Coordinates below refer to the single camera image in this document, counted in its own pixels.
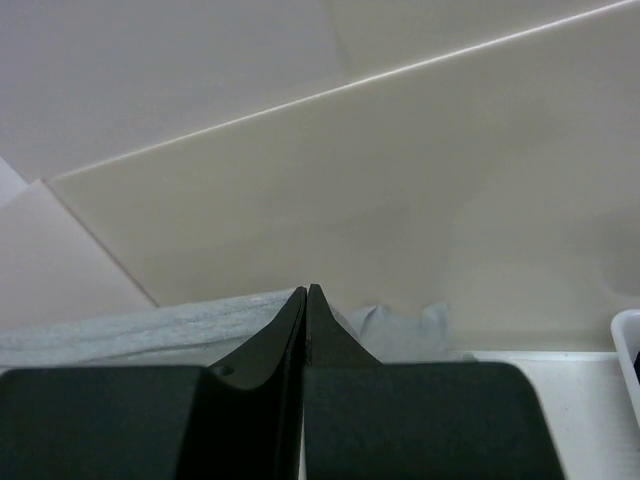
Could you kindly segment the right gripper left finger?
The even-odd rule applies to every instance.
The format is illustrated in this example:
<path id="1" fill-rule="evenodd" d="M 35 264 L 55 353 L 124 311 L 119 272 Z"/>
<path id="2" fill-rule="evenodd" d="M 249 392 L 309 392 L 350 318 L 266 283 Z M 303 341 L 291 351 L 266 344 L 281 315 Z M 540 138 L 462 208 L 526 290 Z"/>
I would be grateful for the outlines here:
<path id="1" fill-rule="evenodd" d="M 306 290 L 236 350 L 201 370 L 179 479 L 296 479 Z"/>

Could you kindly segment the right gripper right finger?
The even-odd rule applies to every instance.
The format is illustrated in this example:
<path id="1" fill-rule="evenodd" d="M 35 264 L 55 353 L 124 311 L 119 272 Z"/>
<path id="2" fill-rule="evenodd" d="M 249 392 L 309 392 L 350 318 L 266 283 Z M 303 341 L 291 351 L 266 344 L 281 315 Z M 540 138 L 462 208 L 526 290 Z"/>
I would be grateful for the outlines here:
<path id="1" fill-rule="evenodd" d="M 340 323 L 321 286 L 306 307 L 304 414 L 309 479 L 367 479 L 367 388 L 381 363 Z"/>

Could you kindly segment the grey tank top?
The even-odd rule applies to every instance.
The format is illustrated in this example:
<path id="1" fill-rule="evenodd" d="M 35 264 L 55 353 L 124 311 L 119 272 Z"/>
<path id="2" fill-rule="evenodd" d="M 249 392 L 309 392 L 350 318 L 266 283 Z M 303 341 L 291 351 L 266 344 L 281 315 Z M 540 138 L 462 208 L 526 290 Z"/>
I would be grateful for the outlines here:
<path id="1" fill-rule="evenodd" d="M 1 368 L 213 363 L 264 328 L 290 295 L 283 290 L 13 330 L 1 336 Z M 383 305 L 332 313 L 351 337 L 384 363 L 454 357 L 444 303 L 425 307 L 416 318 Z"/>

